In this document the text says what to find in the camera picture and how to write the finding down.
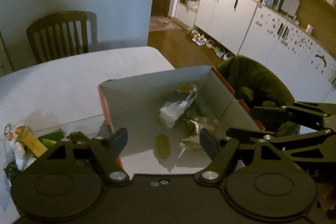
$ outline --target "wooden chair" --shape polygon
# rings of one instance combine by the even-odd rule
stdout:
[[[76,22],[80,22],[81,37]],[[82,11],[59,12],[40,18],[27,28],[26,33],[38,64],[89,52],[86,14]]]

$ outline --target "green vegetable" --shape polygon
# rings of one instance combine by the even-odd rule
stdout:
[[[54,132],[51,132],[49,134],[43,135],[38,138],[40,142],[42,142],[43,139],[51,140],[58,142],[59,140],[63,139],[65,136],[65,131],[63,129],[56,130]]]
[[[48,139],[42,139],[41,143],[43,143],[46,148],[50,148],[57,142]]]

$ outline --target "white cabinet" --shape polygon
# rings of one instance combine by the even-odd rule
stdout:
[[[265,65],[273,46],[282,37],[285,24],[283,17],[259,5],[238,54]]]
[[[175,11],[175,18],[183,22],[188,27],[193,27],[196,18],[196,13],[188,9],[181,3],[178,3]]]
[[[195,25],[204,32],[207,31],[216,0],[201,0],[199,3]]]
[[[297,101],[322,102],[332,90],[336,78],[336,62],[316,45],[293,77],[289,90]]]
[[[256,6],[257,4],[253,0],[235,0],[234,5],[230,8],[230,17],[220,43],[233,54],[238,53]]]
[[[229,20],[230,12],[235,5],[235,1],[236,0],[215,0],[215,7],[206,33],[219,42],[224,35],[226,24]]]
[[[313,39],[287,22],[285,31],[272,48],[265,66],[288,87],[315,46],[316,42]]]

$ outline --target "trash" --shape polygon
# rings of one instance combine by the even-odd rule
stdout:
[[[156,137],[156,147],[161,158],[170,156],[169,138],[165,134],[160,134]]]
[[[208,117],[194,117],[184,119],[184,121],[191,136],[182,140],[180,146],[193,151],[203,151],[199,138],[201,130],[206,129],[209,133],[213,132],[218,127],[219,121]]]
[[[188,9],[197,11],[200,5],[200,0],[186,0],[186,6]]]
[[[185,86],[173,91],[160,108],[159,119],[167,127],[173,128],[182,119],[182,115],[197,97],[198,89],[195,85]]]

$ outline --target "white table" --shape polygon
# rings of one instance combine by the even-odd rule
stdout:
[[[5,138],[3,128],[8,122],[41,131],[102,115],[100,83],[171,69],[155,48],[136,47],[58,59],[6,75],[0,78],[0,139]],[[19,217],[4,181],[6,144],[0,142],[1,224]]]

